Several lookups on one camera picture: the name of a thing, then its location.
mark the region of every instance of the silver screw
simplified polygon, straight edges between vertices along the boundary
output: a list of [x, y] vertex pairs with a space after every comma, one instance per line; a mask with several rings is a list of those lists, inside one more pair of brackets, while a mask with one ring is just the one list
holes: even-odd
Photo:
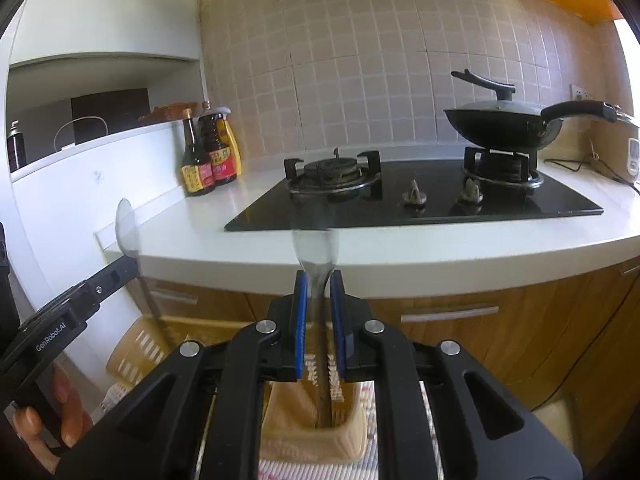
[[382, 321], [378, 321], [377, 319], [369, 319], [364, 324], [364, 330], [367, 332], [371, 332], [372, 334], [379, 334], [385, 329], [385, 324]]
[[255, 324], [255, 329], [261, 334], [270, 334], [275, 332], [277, 325], [271, 319], [263, 319]]
[[443, 341], [440, 343], [440, 350], [446, 355], [458, 355], [460, 353], [460, 345], [455, 341]]
[[184, 357], [194, 357], [200, 352], [200, 345], [195, 341], [185, 341], [180, 345], [180, 354]]

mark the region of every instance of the spoon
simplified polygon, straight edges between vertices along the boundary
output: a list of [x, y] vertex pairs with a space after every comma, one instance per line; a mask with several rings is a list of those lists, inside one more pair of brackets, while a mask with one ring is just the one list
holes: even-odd
[[[136, 213], [133, 211], [131, 203], [126, 198], [123, 198], [118, 203], [116, 209], [116, 241], [120, 252], [129, 258], [133, 258], [138, 265], [140, 271], [140, 232], [138, 231], [138, 224], [136, 222]], [[160, 309], [151, 295], [146, 281], [142, 276], [138, 276], [138, 283], [142, 290], [142, 295], [145, 298], [146, 304], [151, 312], [151, 316], [160, 327], [160, 332], [164, 343], [171, 349], [175, 348], [177, 344], [174, 342], [171, 331], [161, 317]]]
[[326, 322], [328, 320], [324, 301], [324, 288], [335, 269], [338, 257], [338, 233], [332, 230], [293, 231], [293, 247], [300, 266], [310, 283], [310, 302], [307, 320], [311, 322], [313, 351], [316, 355], [316, 378], [318, 380], [318, 428], [332, 426], [331, 381]]

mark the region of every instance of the wok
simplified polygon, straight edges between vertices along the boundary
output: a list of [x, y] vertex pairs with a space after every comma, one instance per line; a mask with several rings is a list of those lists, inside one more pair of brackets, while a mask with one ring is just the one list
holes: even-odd
[[444, 110], [460, 135], [482, 148], [504, 152], [530, 153], [552, 143], [562, 128], [562, 119], [587, 116], [611, 123], [618, 120], [616, 109], [602, 101], [567, 101], [537, 108], [513, 101], [514, 85], [491, 81], [468, 69], [451, 72], [453, 77], [495, 91], [497, 100], [475, 102]]

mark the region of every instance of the cabinet handle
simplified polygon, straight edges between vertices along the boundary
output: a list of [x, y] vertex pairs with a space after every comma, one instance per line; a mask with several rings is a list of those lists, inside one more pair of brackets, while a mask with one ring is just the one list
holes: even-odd
[[635, 267], [631, 267], [630, 269], [627, 270], [621, 270], [620, 273], [623, 276], [626, 276], [628, 274], [631, 274], [632, 272], [636, 272], [636, 270], [640, 269], [640, 265], [636, 265]]
[[150, 293], [154, 298], [158, 298], [158, 300], [177, 301], [178, 303], [186, 303], [190, 305], [198, 304], [198, 298], [196, 298], [196, 296], [191, 296], [182, 292], [155, 288], [150, 291]]
[[463, 310], [448, 310], [446, 312], [427, 312], [424, 314], [402, 314], [400, 323], [422, 323], [425, 321], [446, 321], [450, 319], [463, 319], [465, 317], [489, 316], [497, 314], [500, 307], [492, 306], [476, 306], [473, 308], [465, 308]]

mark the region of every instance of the pan handle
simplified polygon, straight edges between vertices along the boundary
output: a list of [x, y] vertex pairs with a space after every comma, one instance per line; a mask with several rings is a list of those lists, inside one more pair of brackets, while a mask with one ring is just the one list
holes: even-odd
[[618, 120], [618, 113], [613, 106], [603, 101], [591, 100], [557, 103], [544, 108], [540, 112], [540, 116], [545, 123], [564, 117], [575, 116], [591, 116], [604, 119], [610, 123], [615, 123]]
[[470, 72], [468, 68], [465, 68], [464, 72], [457, 72], [454, 70], [451, 72], [451, 75], [458, 79], [462, 79], [462, 81], [466, 81], [467, 83], [493, 90], [498, 101], [511, 101], [511, 96], [516, 93], [516, 87], [514, 85], [498, 83], [497, 81], [485, 79], [484, 77], [480, 77], [479, 75]]

